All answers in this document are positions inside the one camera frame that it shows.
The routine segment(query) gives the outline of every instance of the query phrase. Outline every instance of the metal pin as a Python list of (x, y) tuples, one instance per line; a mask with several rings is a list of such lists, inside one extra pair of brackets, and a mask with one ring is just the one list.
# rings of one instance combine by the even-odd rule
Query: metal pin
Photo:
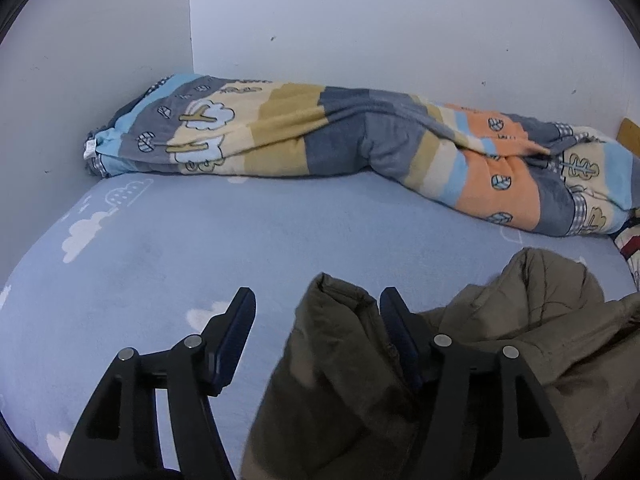
[(509, 359), (515, 359), (520, 355), (520, 352), (518, 352), (518, 349), (515, 346), (505, 346), (502, 349), (502, 353)]
[(134, 354), (135, 352), (133, 351), (133, 348), (123, 348), (118, 352), (118, 359), (120, 359), (121, 361), (127, 361), (131, 359)]
[(201, 343), (202, 338), (197, 334), (190, 335), (184, 340), (184, 345), (187, 348), (196, 348), (196, 346), (200, 346)]
[(433, 342), (438, 346), (447, 347), (451, 345), (451, 338), (446, 334), (438, 334), (433, 338)]

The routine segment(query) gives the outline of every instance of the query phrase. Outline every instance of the brown jacket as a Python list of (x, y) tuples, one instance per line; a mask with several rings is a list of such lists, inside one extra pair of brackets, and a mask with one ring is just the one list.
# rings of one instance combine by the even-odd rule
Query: brown jacket
[[(517, 347), (586, 480), (640, 412), (640, 293), (605, 302), (582, 264), (524, 249), (489, 285), (469, 285), (448, 306), (421, 315), (434, 333), (475, 348)], [(415, 431), (414, 399), (401, 377), (376, 301), (319, 275), (258, 409), (242, 478), (396, 478)]]

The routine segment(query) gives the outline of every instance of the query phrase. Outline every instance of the bed sheet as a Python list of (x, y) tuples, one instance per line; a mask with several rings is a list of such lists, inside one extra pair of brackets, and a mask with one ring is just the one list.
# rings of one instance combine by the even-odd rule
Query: bed sheet
[[(99, 182), (20, 261), (0, 293), (0, 410), (57, 470), (117, 351), (161, 351), (223, 312), (240, 286), (257, 315), (211, 406), (234, 469), (308, 282), (321, 271), (412, 310), (486, 283), (523, 246), (581, 261), (608, 300), (635, 291), (608, 237), (550, 238), (465, 216), (362, 172), (334, 178), (123, 174)], [(165, 466), (178, 468), (166, 393)]]

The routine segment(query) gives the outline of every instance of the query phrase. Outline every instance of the wall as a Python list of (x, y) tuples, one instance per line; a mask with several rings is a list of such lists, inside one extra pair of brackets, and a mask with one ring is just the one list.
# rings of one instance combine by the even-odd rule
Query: wall
[(94, 183), (86, 134), (192, 63), (189, 0), (27, 3), (0, 44), (0, 288)]
[(415, 92), (588, 124), (640, 120), (608, 0), (191, 0), (196, 72)]

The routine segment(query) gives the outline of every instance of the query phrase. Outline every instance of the striped blanket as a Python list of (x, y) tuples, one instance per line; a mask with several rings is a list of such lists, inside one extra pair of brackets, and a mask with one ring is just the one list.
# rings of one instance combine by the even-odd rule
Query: striped blanket
[(612, 234), (640, 206), (640, 160), (592, 128), (370, 89), (174, 75), (92, 133), (84, 158), (104, 177), (371, 167), (458, 211), (552, 236)]

